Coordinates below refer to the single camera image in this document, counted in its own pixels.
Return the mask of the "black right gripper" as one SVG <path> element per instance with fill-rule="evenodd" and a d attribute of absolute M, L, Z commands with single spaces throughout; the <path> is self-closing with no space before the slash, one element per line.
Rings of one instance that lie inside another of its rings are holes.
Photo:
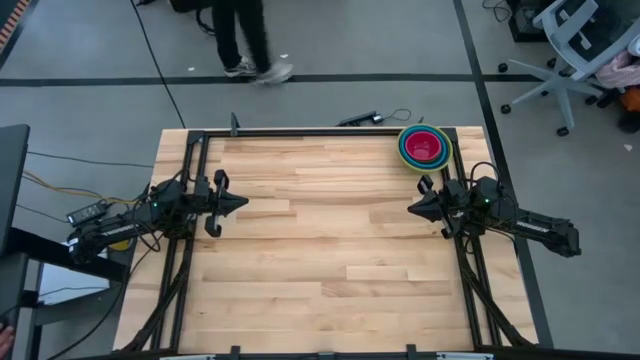
<path fill-rule="evenodd" d="M 423 197 L 410 205 L 408 212 L 432 223 L 441 221 L 443 237 L 454 238 L 460 232 L 460 217 L 468 205 L 467 192 L 457 179 L 446 180 L 439 191 L 434 191 L 433 185 L 429 175 L 421 176 L 417 188 Z"/>

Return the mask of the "black flat screen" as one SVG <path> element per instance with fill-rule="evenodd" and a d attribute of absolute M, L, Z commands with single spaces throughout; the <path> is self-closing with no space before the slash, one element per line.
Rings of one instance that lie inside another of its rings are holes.
<path fill-rule="evenodd" d="M 0 127 L 0 257 L 8 247 L 29 134 L 24 124 Z"/>

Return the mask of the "black aluminium table frame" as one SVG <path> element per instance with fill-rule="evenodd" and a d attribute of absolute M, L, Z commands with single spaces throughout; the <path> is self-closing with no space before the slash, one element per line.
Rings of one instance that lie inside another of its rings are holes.
<path fill-rule="evenodd" d="M 247 204 L 191 244 L 137 249 L 114 345 L 130 343 L 156 305 L 164 273 L 191 258 L 160 343 L 210 360 L 426 360 L 497 335 L 461 284 L 458 252 L 414 216 L 418 175 L 396 128 L 216 131 L 208 145 L 163 131 L 152 179 L 182 168 L 227 172 Z"/>

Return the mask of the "pink cloth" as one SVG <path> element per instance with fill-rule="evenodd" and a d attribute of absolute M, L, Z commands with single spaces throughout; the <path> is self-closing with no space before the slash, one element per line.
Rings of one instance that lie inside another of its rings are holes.
<path fill-rule="evenodd" d="M 595 73 L 605 88 L 626 88 L 640 85 L 640 57 L 621 52 Z"/>

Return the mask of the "pink plastic bowl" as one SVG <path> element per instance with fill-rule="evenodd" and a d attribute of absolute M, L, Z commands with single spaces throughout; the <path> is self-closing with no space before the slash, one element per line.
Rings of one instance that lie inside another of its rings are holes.
<path fill-rule="evenodd" d="M 420 163 L 433 163 L 444 152 L 443 140 L 431 131 L 416 131 L 406 135 L 403 146 L 407 155 Z"/>

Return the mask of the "black power strip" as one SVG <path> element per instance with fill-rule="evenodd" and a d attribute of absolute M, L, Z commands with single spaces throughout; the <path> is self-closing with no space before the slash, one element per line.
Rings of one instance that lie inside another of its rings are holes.
<path fill-rule="evenodd" d="M 376 111 L 371 111 L 354 117 L 341 120 L 337 127 L 360 127 L 363 123 L 370 122 L 374 125 L 384 121 L 384 117 Z"/>

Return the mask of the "grey office chair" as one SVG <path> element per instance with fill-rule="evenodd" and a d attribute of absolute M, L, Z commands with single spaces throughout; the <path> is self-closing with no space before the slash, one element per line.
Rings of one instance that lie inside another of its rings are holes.
<path fill-rule="evenodd" d="M 500 73 L 513 66 L 541 81 L 500 111 L 508 114 L 519 103 L 552 94 L 564 119 L 556 134 L 563 137 L 574 128 L 569 93 L 585 94 L 588 105 L 599 101 L 608 85 L 596 73 L 640 40 L 640 0 L 555 0 L 533 25 L 543 31 L 556 56 L 544 68 L 514 59 L 499 64 Z"/>

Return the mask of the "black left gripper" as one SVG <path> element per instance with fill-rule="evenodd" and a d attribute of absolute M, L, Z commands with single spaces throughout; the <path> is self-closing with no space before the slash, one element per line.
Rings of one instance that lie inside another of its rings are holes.
<path fill-rule="evenodd" d="M 248 204 L 249 199 L 234 195 L 228 189 L 229 178 L 224 170 L 216 170 L 214 173 L 215 188 L 210 187 L 207 176 L 197 175 L 194 187 L 194 212 L 197 215 L 205 215 L 205 231 L 214 238 L 221 236 L 222 227 L 218 224 L 218 210 L 221 197 L 221 215 L 229 214 Z"/>

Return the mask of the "person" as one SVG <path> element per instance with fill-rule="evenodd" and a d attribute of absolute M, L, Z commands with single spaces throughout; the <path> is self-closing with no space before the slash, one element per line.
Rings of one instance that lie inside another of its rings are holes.
<path fill-rule="evenodd" d="M 271 59 L 263 0 L 213 0 L 212 22 L 217 53 L 227 77 L 254 77 L 260 84 L 278 84 L 291 78 L 292 64 Z M 239 52 L 236 23 L 244 34 L 251 59 Z"/>

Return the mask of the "person's hand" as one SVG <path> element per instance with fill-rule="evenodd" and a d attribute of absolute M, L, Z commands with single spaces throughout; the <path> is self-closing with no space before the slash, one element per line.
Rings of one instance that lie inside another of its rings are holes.
<path fill-rule="evenodd" d="M 10 353 L 15 340 L 15 330 L 12 326 L 0 326 L 0 360 L 4 360 Z"/>

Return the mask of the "black power adapter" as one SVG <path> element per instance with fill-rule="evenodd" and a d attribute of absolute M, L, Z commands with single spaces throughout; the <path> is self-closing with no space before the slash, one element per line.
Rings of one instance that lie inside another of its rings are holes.
<path fill-rule="evenodd" d="M 77 227 L 86 222 L 104 216 L 107 213 L 108 208 L 109 204 L 106 201 L 101 200 L 71 213 L 68 213 L 66 215 L 66 218 L 73 227 Z"/>

